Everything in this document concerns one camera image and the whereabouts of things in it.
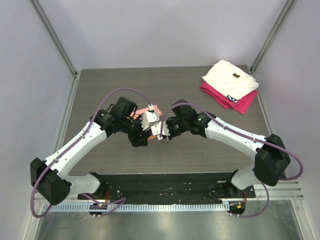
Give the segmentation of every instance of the reflective floor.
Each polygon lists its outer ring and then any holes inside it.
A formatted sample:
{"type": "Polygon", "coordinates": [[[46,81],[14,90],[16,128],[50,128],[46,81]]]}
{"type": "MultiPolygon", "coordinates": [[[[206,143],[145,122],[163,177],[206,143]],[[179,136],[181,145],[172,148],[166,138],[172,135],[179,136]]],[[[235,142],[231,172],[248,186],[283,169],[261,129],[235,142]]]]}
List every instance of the reflective floor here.
{"type": "MultiPolygon", "coordinates": [[[[246,215],[265,201],[247,203],[246,215]]],[[[255,218],[225,211],[114,213],[92,219],[86,212],[53,212],[40,220],[36,240],[302,240],[291,201],[271,201],[255,218]]]]}

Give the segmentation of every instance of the red cloth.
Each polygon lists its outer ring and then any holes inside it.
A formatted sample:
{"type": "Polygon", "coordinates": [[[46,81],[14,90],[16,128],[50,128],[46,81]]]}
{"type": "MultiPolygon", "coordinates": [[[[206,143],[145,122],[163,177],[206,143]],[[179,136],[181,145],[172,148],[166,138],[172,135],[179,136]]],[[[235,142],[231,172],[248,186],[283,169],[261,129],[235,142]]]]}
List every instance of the red cloth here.
{"type": "Polygon", "coordinates": [[[248,93],[244,97],[242,97],[238,102],[234,103],[223,96],[220,92],[215,90],[211,87],[208,83],[203,82],[200,88],[210,96],[212,96],[222,107],[225,109],[232,108],[241,114],[245,114],[246,111],[249,109],[251,103],[258,95],[257,90],[253,90],[252,92],[248,93]]]}

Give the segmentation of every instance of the white wall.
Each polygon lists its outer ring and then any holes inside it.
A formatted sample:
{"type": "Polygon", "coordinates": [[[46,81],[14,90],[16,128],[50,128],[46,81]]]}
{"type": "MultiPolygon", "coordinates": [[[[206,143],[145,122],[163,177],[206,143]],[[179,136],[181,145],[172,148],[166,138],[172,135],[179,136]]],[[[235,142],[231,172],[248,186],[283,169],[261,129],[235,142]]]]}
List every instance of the white wall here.
{"type": "Polygon", "coordinates": [[[285,0],[40,0],[77,69],[253,64],[285,0]]]}
{"type": "Polygon", "coordinates": [[[0,3],[0,233],[22,240],[30,162],[51,154],[72,75],[28,0],[0,3]]]}
{"type": "MultiPolygon", "coordinates": [[[[272,131],[303,161],[299,182],[319,231],[320,2],[297,1],[256,71],[272,131]]],[[[292,159],[290,175],[299,166],[292,159]]]]}

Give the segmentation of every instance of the white cloth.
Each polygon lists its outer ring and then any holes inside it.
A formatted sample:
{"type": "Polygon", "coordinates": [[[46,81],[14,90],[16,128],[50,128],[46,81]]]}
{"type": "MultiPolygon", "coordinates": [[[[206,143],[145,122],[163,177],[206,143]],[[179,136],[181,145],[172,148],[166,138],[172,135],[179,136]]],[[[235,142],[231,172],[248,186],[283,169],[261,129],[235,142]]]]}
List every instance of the white cloth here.
{"type": "Polygon", "coordinates": [[[259,87],[252,76],[224,60],[216,63],[202,79],[234,103],[259,87]]]}

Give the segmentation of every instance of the gray wood tabletop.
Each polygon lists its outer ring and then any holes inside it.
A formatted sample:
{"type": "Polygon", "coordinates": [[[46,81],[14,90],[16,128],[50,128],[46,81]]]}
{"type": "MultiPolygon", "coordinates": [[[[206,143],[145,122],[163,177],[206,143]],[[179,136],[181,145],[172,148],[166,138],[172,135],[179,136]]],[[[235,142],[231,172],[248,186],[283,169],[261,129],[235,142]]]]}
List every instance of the gray wood tabletop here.
{"type": "MultiPolygon", "coordinates": [[[[248,72],[247,66],[239,66],[248,72]]],[[[256,98],[245,115],[222,108],[215,99],[200,89],[202,76],[210,66],[148,67],[82,70],[65,135],[65,143],[88,122],[102,99],[119,87],[143,92],[154,105],[166,112],[176,101],[185,99],[202,106],[236,127],[268,135],[264,117],[256,98]]],[[[138,94],[123,91],[105,104],[116,103],[125,96],[139,106],[147,102],[138,94]]],[[[147,147],[132,147],[128,136],[116,133],[92,149],[72,169],[71,174],[118,173],[197,173],[233,172],[252,164],[253,160],[238,150],[216,140],[184,133],[167,140],[151,140],[147,147]]]]}

